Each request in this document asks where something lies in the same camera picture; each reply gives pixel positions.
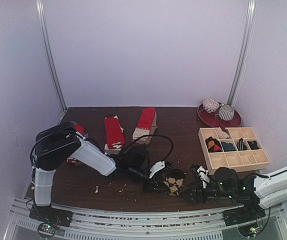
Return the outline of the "brown argyle sock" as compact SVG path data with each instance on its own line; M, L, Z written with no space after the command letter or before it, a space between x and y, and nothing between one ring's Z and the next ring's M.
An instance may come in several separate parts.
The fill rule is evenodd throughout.
M176 168L169 171L163 181L167 194L174 197L180 196L185 179L186 174L182 170Z

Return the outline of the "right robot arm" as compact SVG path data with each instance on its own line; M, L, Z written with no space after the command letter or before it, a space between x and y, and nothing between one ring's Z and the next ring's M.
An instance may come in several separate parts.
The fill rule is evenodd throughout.
M236 170L218 168L212 176L202 166L190 167L196 181L181 192L193 204L203 204L208 199L230 199L244 205L240 217L250 221L259 213L259 207L268 209L287 201L287 166L266 175L253 172L239 178Z

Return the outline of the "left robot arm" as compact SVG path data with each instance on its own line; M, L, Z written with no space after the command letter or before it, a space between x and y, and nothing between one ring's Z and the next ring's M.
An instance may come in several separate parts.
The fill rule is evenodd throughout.
M44 222L51 222L55 218L56 212L50 207L53 178L56 170L69 158L84 163L102 176L124 173L134 181L141 182L146 192L166 192L161 181L173 164L163 158L150 165L148 150L136 143L133 141L124 148L119 147L117 153L109 154L103 152L91 138L81 135L71 122L40 132L29 155L36 214Z

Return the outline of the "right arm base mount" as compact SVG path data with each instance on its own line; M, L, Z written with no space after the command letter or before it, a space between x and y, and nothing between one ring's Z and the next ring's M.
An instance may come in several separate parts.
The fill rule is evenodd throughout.
M223 211L222 216L228 227L254 221L257 217L263 218L266 212L258 204L245 204L242 207Z

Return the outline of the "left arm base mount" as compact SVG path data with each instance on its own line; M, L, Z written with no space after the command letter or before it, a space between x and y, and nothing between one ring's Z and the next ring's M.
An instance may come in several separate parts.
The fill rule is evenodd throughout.
M53 208L51 205L36 206L33 204L29 217L31 219L54 226L69 227L72 221L73 213L68 210Z

